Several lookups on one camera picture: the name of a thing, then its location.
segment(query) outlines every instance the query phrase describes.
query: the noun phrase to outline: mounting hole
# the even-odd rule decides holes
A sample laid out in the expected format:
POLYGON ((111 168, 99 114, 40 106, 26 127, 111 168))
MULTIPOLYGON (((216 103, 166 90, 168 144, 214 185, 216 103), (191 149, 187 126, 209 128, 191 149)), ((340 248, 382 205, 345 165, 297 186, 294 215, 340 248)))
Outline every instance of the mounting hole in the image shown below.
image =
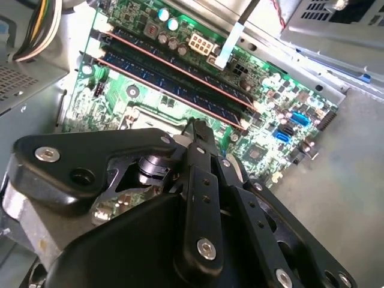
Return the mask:
POLYGON ((210 204, 210 202, 211 202, 211 198, 210 198, 209 196, 207 196, 207 195, 204 195, 204 196, 203 196, 203 201, 204 201, 205 203, 207 203, 207 204, 210 204))
POLYGON ((332 275, 332 273, 330 273, 329 271, 325 271, 325 277, 332 284, 332 286, 334 286, 335 288, 340 287, 337 279, 332 275))
POLYGON ((95 175, 84 168, 73 169, 70 173, 70 178, 73 183, 80 186, 89 186, 95 182, 95 175))
POLYGON ((316 89, 316 91, 321 92, 321 91, 323 91, 324 87, 322 85, 316 85, 315 89, 316 89))
POLYGON ((256 49, 257 49, 257 47, 256 47, 255 44, 248 43, 248 50, 249 50, 249 51, 255 52, 256 49))

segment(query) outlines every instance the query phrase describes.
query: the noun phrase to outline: wire bundle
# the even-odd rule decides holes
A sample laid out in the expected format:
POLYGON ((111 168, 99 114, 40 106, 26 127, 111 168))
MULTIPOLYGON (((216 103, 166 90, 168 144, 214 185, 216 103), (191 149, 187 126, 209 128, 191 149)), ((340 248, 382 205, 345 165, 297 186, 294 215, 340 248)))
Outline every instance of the wire bundle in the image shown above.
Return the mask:
POLYGON ((61 10, 62 0, 40 0, 29 21, 24 42, 11 59, 22 62, 48 47, 59 29, 61 10))

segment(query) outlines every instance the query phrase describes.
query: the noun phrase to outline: black connector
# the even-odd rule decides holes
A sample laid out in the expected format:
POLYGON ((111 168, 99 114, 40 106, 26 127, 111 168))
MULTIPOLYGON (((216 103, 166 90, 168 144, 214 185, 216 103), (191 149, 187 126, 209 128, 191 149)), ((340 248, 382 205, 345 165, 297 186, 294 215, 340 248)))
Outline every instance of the black connector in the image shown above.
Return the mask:
POLYGON ((295 131, 293 130, 293 128, 288 125, 288 124, 280 124, 277 128, 279 130, 279 132, 282 132, 284 134, 287 134, 288 136, 294 136, 295 135, 295 131))
POLYGON ((333 111, 329 111, 322 121, 316 127, 319 131, 324 131, 328 125, 333 121, 333 119, 337 116, 337 114, 333 111))
POLYGON ((298 165, 303 159, 305 158, 305 154, 302 153, 299 148, 295 148, 292 150, 292 152, 288 155, 288 161, 291 163, 298 165))

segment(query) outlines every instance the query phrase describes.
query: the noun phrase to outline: motherboard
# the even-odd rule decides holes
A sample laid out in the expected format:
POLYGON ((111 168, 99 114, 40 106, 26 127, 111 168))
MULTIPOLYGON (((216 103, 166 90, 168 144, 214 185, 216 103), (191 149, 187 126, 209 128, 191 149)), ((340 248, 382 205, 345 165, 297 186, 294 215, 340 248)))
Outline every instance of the motherboard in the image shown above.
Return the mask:
POLYGON ((103 0, 64 132, 156 127, 172 136, 204 119, 223 156, 272 186, 291 164, 317 157, 316 136, 337 106, 252 55, 256 46, 235 46, 216 66, 225 40, 161 1, 103 0))

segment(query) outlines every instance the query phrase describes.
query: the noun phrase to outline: yellow wire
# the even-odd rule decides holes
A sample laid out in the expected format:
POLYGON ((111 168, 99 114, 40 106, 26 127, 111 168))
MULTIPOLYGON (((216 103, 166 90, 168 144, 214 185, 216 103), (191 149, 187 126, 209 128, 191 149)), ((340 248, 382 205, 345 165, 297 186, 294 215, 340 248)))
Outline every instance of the yellow wire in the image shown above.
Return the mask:
POLYGON ((45 7, 47 5, 47 0, 43 0, 43 3, 41 3, 41 7, 40 7, 40 12, 38 13, 38 18, 37 18, 37 21, 36 21, 36 26, 32 32, 32 39, 35 39, 36 37, 36 34, 37 32, 39 31, 40 29, 40 26, 43 22, 43 15, 44 15, 44 10, 45 10, 45 7))

